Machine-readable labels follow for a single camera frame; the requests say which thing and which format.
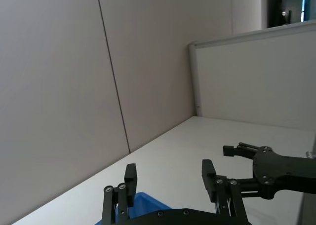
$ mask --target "table surface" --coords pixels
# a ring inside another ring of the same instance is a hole
[[[94,225],[101,219],[103,188],[123,182],[125,167],[136,163],[138,192],[172,208],[215,212],[201,177],[202,159],[211,159],[218,175],[252,177],[252,161],[223,157],[223,145],[244,142],[271,146],[279,154],[305,157],[315,135],[310,131],[192,117],[139,150],[116,162],[58,198],[17,221],[15,225]],[[253,225],[295,225],[302,194],[279,191],[273,200],[245,198]]]

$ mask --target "white table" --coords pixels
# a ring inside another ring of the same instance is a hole
[[[252,177],[252,161],[223,157],[223,145],[245,142],[271,146],[276,153],[305,157],[313,132],[218,119],[192,117],[134,153],[40,207],[15,225],[93,225],[101,219],[103,188],[123,182],[125,167],[136,163],[137,191],[172,208],[215,212],[201,177],[202,159],[211,159],[218,175]],[[253,225],[294,225],[302,194],[280,191],[274,200],[244,199]]]

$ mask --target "bolt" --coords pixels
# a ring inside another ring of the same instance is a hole
[[[111,192],[111,191],[112,191],[112,187],[107,187],[107,188],[105,189],[105,191],[106,191],[106,192]]]
[[[125,184],[122,184],[122,185],[119,186],[120,189],[125,189],[125,187],[126,187]]]

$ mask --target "blue bin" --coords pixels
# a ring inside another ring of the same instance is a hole
[[[129,216],[131,219],[157,211],[171,209],[169,206],[161,203],[160,201],[152,198],[146,193],[139,192],[135,194],[134,198],[134,207],[129,208]],[[116,221],[118,220],[118,210],[116,210]]]

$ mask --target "blue container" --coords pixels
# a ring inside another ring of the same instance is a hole
[[[146,193],[140,192],[135,194],[134,207],[129,208],[129,216],[131,219],[157,211],[171,209],[167,205],[159,202],[158,200],[152,198]],[[118,210],[116,210],[116,221],[118,220]]]

